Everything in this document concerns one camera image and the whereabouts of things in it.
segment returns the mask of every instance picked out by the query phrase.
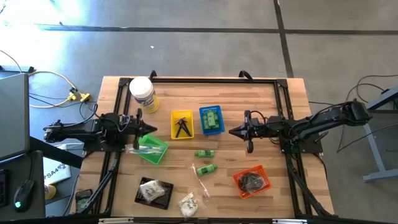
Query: yellow connector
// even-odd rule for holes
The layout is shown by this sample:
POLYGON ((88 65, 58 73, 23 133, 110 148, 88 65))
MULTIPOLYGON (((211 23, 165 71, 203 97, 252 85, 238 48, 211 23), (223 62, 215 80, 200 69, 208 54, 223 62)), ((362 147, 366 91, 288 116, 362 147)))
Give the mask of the yellow connector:
POLYGON ((69 93, 69 96, 68 96, 68 100, 69 101, 73 101, 73 100, 76 100, 77 99, 77 97, 76 97, 76 95, 74 94, 74 93, 69 93))
POLYGON ((80 93, 80 96, 81 96, 81 98, 80 98, 80 101, 81 101, 81 102, 89 101, 89 100, 90 100, 90 94, 89 94, 89 93, 86 93, 86 94, 80 93))

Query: gray floor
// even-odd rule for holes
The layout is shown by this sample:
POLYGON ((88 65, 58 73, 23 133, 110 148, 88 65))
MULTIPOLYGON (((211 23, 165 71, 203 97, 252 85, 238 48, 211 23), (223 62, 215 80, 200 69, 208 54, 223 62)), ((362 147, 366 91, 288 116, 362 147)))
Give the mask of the gray floor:
MULTIPOLYGON (((279 2, 286 29, 398 29, 397 1, 279 2)), ((65 0, 55 3, 63 14, 62 19, 51 17, 46 21, 32 15, 19 20, 115 27, 278 27, 271 0, 65 0)), ((10 4, 4 10, 0 21, 12 23, 13 7, 10 4)), ((2 33, 7 35, 0 35, 0 49, 20 64, 62 73, 81 91, 91 93, 94 100, 104 75, 149 75, 151 70, 156 70, 164 76, 236 76, 245 69, 254 77, 287 76, 279 34, 50 32, 26 27, 2 33)), ((287 35, 294 77, 305 79, 310 100, 329 103, 344 101, 348 90, 365 75, 398 73, 397 41, 398 35, 287 35)), ((0 55, 0 63, 12 62, 0 55)), ((67 95, 68 85, 57 77, 40 75, 30 81, 31 92, 67 95)), ((392 88, 398 84, 398 78, 370 78, 367 82, 392 88)), ((380 94, 371 86, 360 89, 369 100, 380 94)), ((313 112, 321 108, 321 105, 311 105, 313 112)), ((30 119, 35 121, 30 123, 31 135, 42 139, 42 128, 56 119, 81 120, 77 110, 78 106, 51 110, 31 108, 30 119)), ((346 129, 344 143, 363 135, 361 128, 356 129, 358 131, 346 129)), ((340 133, 341 128, 336 128, 322 140, 336 214, 398 222, 398 179, 365 184, 362 175, 377 171, 370 147, 366 141, 360 141, 336 154, 340 133)), ((388 157, 396 161, 398 153, 392 152, 388 157)), ((64 201, 51 204, 47 209, 49 215, 59 215, 65 204, 64 201)))

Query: blue plastic bin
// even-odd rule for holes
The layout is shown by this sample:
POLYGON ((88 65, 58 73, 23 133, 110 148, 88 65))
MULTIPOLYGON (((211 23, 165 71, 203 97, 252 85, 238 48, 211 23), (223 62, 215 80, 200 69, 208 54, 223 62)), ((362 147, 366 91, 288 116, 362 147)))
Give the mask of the blue plastic bin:
POLYGON ((206 135, 219 134, 219 133, 223 133, 225 131, 223 115, 221 114, 220 106, 217 105, 217 106, 207 106, 207 107, 199 108, 199 113, 200 113, 201 130, 202 130, 203 134, 206 134, 206 135), (218 122, 220 122, 220 128, 205 130, 205 124, 203 122, 203 115, 208 110, 217 112, 218 122))

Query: computer monitor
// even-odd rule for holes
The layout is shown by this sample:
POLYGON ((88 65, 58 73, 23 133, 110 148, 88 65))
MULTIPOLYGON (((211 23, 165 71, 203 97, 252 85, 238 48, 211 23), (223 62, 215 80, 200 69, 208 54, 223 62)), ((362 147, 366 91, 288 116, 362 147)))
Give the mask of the computer monitor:
POLYGON ((27 74, 0 79, 0 161, 29 151, 27 74))

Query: container lid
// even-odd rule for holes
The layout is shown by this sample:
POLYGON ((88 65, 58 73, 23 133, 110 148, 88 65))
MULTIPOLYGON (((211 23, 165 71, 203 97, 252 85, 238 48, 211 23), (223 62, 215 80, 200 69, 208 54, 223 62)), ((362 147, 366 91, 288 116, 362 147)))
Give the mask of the container lid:
POLYGON ((130 82, 130 92, 136 98, 145 98, 152 93, 154 87, 147 77, 137 77, 130 82))

